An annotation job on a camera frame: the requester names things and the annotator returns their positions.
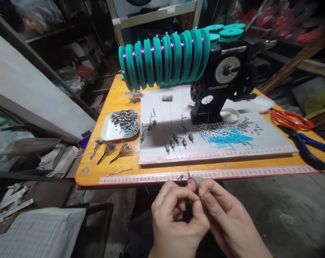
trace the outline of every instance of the wall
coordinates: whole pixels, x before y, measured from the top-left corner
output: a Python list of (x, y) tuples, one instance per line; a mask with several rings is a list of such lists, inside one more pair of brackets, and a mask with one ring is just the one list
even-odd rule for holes
[(75, 143), (95, 125), (68, 96), (0, 36), (0, 106)]

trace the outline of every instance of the pliers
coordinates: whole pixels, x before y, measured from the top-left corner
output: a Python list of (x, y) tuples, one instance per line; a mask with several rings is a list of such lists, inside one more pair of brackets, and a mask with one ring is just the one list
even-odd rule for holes
[(323, 152), (325, 152), (325, 144), (315, 141), (303, 133), (297, 133), (296, 131), (286, 128), (282, 125), (278, 125), (278, 127), (285, 132), (286, 134), (289, 135), (289, 138), (293, 140), (295, 143), (297, 149), (300, 152), (301, 158), (311, 167), (320, 170), (320, 171), (325, 171), (325, 162), (322, 160), (318, 159), (316, 156), (314, 156), (313, 153), (310, 152), (308, 149), (307, 145), (311, 145)]

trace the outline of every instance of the hand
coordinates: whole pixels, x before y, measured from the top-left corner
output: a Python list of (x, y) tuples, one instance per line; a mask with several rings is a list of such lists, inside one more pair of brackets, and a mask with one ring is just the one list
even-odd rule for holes
[[(154, 245), (149, 258), (195, 257), (200, 241), (210, 228), (199, 197), (186, 187), (168, 180), (152, 204)], [(185, 199), (192, 205), (189, 223), (176, 222), (185, 211)]]
[[(187, 187), (195, 192), (194, 180), (188, 179)], [(198, 190), (211, 232), (227, 257), (272, 257), (237, 198), (212, 179), (201, 181)]]

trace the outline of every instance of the white tray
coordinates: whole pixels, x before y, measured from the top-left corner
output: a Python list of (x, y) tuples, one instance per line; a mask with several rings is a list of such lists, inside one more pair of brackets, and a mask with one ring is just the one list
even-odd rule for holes
[[(131, 112), (136, 112), (138, 114), (138, 111), (136, 109), (129, 109)], [(117, 126), (114, 125), (114, 123), (111, 122), (111, 116), (112, 115), (118, 115), (120, 114), (121, 110), (112, 112), (108, 114), (105, 118), (104, 125), (101, 130), (101, 138), (105, 141), (112, 141), (112, 140), (119, 140), (119, 139), (126, 139), (130, 137), (123, 137), (123, 132), (120, 133), (120, 126), (117, 124)]]

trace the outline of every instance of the gauge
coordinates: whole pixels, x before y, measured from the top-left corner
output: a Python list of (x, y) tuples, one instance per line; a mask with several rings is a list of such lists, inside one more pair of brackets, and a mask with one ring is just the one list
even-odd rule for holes
[(240, 71), (240, 59), (235, 56), (224, 58), (216, 67), (215, 79), (220, 84), (233, 81)]

